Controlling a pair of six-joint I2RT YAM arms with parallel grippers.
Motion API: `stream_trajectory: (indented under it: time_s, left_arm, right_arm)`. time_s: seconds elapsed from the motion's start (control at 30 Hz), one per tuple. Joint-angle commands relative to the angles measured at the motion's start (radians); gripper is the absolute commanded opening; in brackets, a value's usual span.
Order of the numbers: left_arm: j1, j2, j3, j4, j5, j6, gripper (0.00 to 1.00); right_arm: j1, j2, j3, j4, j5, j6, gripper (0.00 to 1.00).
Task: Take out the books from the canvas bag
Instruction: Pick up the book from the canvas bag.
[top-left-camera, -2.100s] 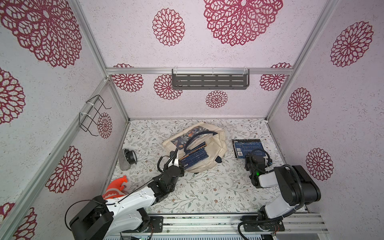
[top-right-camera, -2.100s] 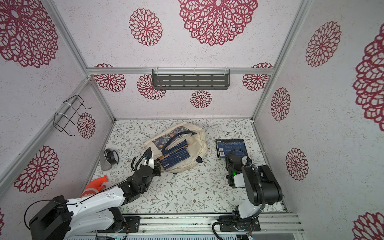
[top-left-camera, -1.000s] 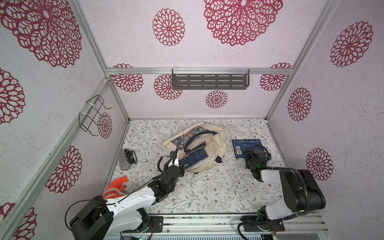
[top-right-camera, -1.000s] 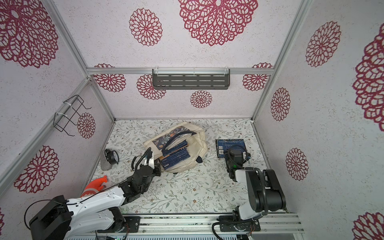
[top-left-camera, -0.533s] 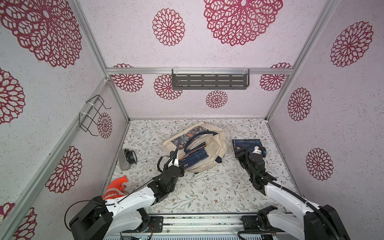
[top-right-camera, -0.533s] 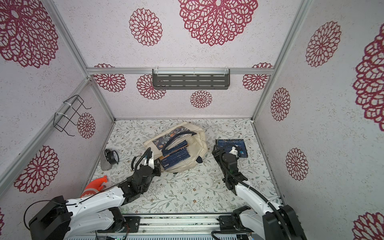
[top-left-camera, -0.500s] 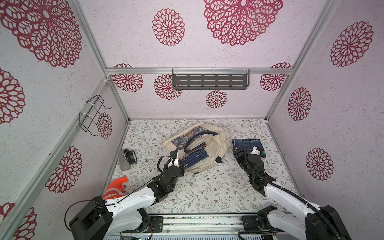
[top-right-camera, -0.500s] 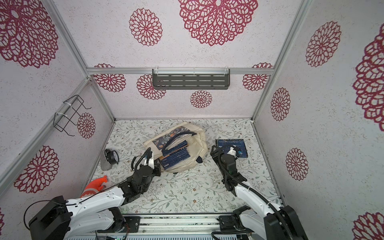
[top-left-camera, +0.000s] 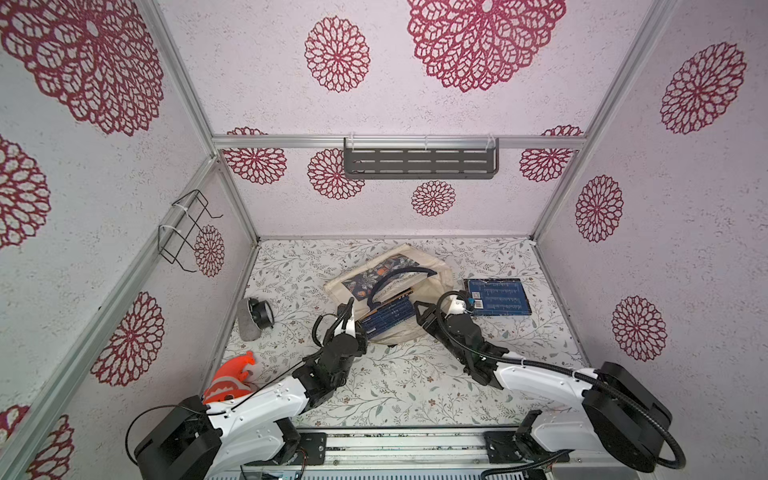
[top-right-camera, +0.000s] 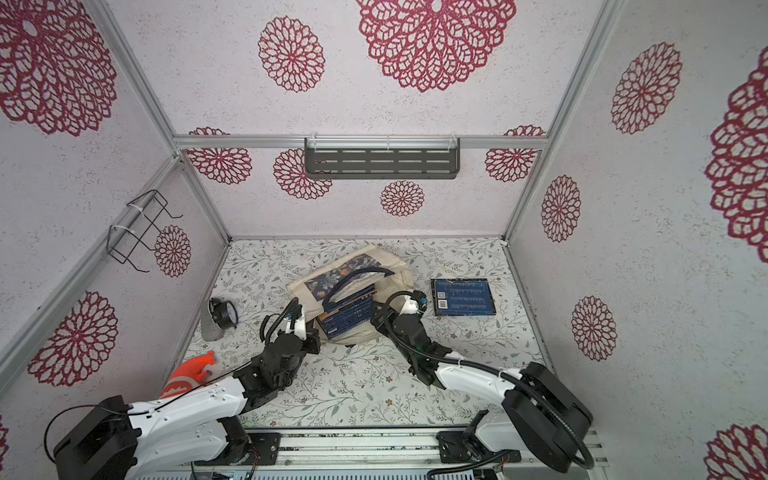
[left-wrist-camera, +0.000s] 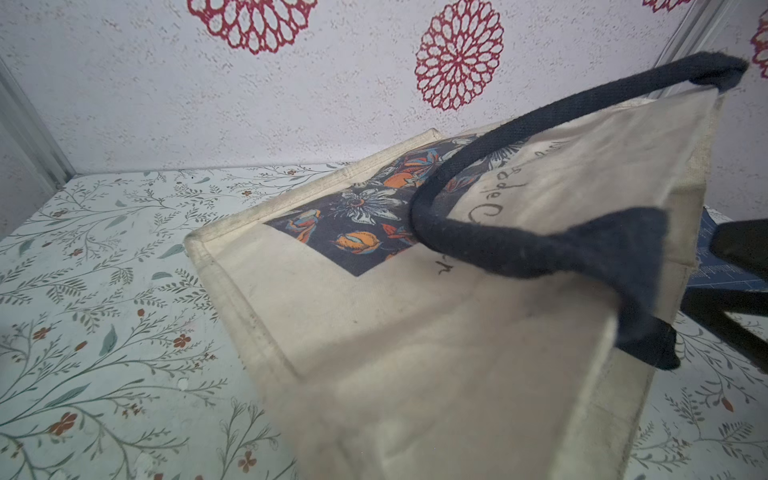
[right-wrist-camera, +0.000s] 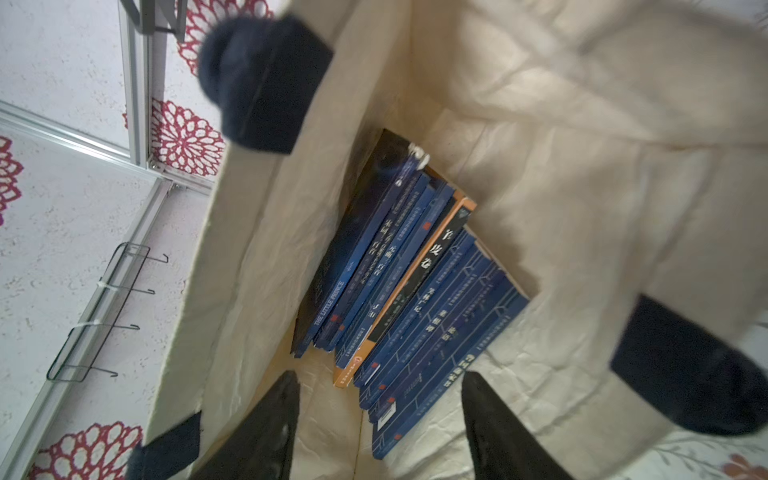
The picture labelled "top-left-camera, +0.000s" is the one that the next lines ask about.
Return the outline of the blue book with barcode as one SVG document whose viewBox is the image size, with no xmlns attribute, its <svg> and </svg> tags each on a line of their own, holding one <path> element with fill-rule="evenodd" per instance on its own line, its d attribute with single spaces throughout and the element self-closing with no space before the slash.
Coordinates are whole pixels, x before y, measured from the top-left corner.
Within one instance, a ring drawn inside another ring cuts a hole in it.
<svg viewBox="0 0 768 480">
<path fill-rule="evenodd" d="M 530 316 L 532 308 L 519 278 L 465 279 L 475 316 Z"/>
</svg>

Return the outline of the stack of blue books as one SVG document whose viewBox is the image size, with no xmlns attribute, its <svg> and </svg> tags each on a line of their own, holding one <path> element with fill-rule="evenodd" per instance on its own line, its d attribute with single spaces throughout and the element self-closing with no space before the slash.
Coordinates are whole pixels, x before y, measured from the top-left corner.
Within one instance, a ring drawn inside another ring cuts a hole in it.
<svg viewBox="0 0 768 480">
<path fill-rule="evenodd" d="M 398 293 L 362 318 L 360 324 L 369 340 L 383 335 L 416 315 L 415 307 L 410 301 L 412 292 L 409 288 Z"/>
</svg>

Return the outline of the cream canvas tote bag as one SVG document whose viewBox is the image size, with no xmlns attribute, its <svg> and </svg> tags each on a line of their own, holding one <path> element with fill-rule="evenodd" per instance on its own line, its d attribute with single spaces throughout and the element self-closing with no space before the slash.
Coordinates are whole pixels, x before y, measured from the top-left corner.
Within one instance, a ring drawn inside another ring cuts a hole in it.
<svg viewBox="0 0 768 480">
<path fill-rule="evenodd" d="M 433 255 L 403 244 L 324 285 L 325 293 L 340 303 L 355 299 L 354 319 L 360 326 L 362 318 L 374 308 L 409 288 L 413 290 L 410 295 L 413 306 L 416 301 L 435 304 L 443 293 L 455 288 L 453 271 Z M 370 341 L 393 346 L 417 340 L 425 334 L 415 315 Z"/>
</svg>

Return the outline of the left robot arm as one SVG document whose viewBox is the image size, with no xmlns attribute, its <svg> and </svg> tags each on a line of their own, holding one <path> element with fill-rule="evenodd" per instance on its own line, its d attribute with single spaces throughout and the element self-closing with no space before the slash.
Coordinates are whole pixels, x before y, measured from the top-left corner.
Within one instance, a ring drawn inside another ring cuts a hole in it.
<svg viewBox="0 0 768 480">
<path fill-rule="evenodd" d="M 192 396 L 170 405 L 129 456 L 144 479 L 207 479 L 251 462 L 285 464 L 299 448 L 293 418 L 344 386 L 366 350 L 353 304 L 341 304 L 319 350 L 298 367 L 242 398 L 205 405 Z"/>
</svg>

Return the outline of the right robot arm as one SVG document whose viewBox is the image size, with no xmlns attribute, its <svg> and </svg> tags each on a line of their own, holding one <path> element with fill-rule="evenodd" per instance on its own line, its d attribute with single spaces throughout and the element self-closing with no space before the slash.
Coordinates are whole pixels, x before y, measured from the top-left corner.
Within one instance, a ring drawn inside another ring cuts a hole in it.
<svg viewBox="0 0 768 480">
<path fill-rule="evenodd" d="M 530 412 L 515 442 L 532 468 L 577 450 L 609 454 L 641 473 L 658 467 L 681 470 L 687 458 L 670 432 L 670 410 L 622 365 L 571 368 L 528 360 L 487 341 L 470 313 L 464 292 L 448 291 L 436 302 L 418 301 L 418 325 L 442 344 L 473 381 L 497 390 L 521 391 L 564 406 L 556 413 Z"/>
</svg>

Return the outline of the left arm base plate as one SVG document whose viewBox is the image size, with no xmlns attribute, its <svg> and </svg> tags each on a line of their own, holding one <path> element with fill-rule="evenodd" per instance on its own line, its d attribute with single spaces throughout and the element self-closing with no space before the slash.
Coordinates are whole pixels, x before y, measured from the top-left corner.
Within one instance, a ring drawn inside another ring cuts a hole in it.
<svg viewBox="0 0 768 480">
<path fill-rule="evenodd" d="M 296 441 L 288 442 L 278 454 L 248 466 L 320 466 L 325 464 L 328 435 L 325 432 L 300 432 Z"/>
</svg>

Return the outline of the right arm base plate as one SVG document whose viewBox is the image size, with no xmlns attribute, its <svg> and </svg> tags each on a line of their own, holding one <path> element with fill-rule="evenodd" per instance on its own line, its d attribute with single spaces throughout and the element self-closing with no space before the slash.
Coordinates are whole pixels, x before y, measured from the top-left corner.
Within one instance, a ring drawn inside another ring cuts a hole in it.
<svg viewBox="0 0 768 480">
<path fill-rule="evenodd" d="M 569 459 L 571 450 L 549 451 L 539 444 L 528 427 L 515 430 L 494 430 L 483 433 L 486 453 L 491 464 L 539 462 L 564 455 Z"/>
</svg>

